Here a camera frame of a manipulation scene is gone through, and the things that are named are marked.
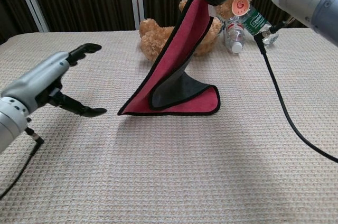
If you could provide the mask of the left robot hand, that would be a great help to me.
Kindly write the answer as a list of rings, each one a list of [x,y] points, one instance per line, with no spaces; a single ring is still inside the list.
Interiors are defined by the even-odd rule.
[[[70,52],[54,53],[5,87],[1,97],[18,100],[30,114],[50,104],[83,117],[103,115],[107,112],[105,108],[85,106],[61,92],[61,79],[68,69],[76,66],[87,53],[95,53],[101,48],[99,44],[85,43]]]

